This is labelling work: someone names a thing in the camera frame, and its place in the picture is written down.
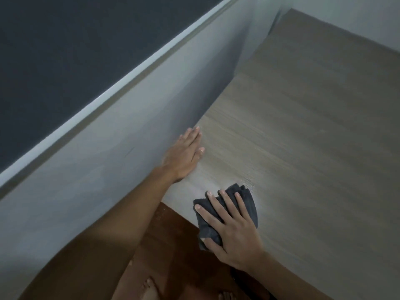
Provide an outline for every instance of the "reddish-brown floor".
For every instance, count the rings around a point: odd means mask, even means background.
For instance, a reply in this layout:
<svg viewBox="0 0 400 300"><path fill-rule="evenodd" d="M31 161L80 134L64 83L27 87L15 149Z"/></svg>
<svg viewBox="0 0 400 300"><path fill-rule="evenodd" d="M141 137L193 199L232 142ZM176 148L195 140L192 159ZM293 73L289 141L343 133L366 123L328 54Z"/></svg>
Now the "reddish-brown floor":
<svg viewBox="0 0 400 300"><path fill-rule="evenodd" d="M223 290L249 299L233 281L229 266L212 253L200 251L197 233L197 227L160 204L113 300L139 299L140 286L149 276L165 300L217 299Z"/></svg>

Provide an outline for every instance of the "wooden tabletop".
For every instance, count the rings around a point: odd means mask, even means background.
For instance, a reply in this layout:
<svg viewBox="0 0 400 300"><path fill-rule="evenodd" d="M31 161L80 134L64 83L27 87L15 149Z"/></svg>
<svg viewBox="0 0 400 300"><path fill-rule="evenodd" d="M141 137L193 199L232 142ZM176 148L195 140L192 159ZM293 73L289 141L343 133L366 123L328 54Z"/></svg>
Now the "wooden tabletop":
<svg viewBox="0 0 400 300"><path fill-rule="evenodd" d="M335 299L400 294L400 55L291 10L199 121L164 203L252 192L266 249Z"/></svg>

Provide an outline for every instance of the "person's right arm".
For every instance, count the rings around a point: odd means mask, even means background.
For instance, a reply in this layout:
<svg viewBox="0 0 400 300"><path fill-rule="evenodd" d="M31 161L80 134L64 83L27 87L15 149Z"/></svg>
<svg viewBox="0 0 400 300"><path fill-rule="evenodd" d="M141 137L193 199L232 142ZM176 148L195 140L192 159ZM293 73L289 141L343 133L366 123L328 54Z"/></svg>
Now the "person's right arm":
<svg viewBox="0 0 400 300"><path fill-rule="evenodd" d="M220 194L232 216L210 192L207 196L224 223L221 223L198 204L195 209L222 238L223 247L217 245L211 238L203 239L206 247L214 252L221 262L247 272L278 300L331 299L293 274L264 251L257 229L238 193L235 193L235 197L240 212L224 190L220 190Z"/></svg>

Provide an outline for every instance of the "forearm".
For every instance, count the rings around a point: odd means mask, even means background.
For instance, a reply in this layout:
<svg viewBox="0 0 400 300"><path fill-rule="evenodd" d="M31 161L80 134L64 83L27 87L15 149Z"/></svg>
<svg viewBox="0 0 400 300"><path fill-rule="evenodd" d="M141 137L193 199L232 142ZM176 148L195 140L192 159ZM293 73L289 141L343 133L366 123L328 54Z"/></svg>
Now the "forearm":
<svg viewBox="0 0 400 300"><path fill-rule="evenodd" d="M281 265L268 253L248 270L278 300L332 300Z"/></svg>
<svg viewBox="0 0 400 300"><path fill-rule="evenodd" d="M21 299L110 299L174 177L160 168L65 246Z"/></svg>

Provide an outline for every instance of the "white wall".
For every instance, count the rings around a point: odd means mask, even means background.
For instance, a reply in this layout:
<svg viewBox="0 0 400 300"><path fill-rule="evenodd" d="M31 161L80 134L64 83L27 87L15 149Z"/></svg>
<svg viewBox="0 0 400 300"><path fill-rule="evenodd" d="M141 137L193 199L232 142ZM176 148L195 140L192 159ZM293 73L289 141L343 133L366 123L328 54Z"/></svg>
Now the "white wall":
<svg viewBox="0 0 400 300"><path fill-rule="evenodd" d="M158 164L267 35L275 13L237 0L114 102L0 201L0 298L35 274Z"/></svg>
<svg viewBox="0 0 400 300"><path fill-rule="evenodd" d="M287 0L287 4L400 51L400 0Z"/></svg>

